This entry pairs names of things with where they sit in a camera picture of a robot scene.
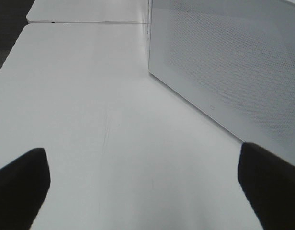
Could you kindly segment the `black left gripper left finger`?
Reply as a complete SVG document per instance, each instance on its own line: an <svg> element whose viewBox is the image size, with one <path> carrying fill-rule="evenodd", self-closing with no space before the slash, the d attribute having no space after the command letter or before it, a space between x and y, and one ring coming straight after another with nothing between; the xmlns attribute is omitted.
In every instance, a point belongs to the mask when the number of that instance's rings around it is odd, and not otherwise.
<svg viewBox="0 0 295 230"><path fill-rule="evenodd" d="M28 230L49 190L44 148L32 149L0 169L0 230Z"/></svg>

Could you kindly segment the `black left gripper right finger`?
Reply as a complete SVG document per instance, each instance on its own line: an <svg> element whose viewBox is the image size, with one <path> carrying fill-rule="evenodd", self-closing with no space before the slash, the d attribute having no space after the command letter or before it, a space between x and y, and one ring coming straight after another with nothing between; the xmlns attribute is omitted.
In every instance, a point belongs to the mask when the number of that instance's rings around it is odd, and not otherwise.
<svg viewBox="0 0 295 230"><path fill-rule="evenodd" d="M295 166L244 142L238 181L263 229L295 230Z"/></svg>

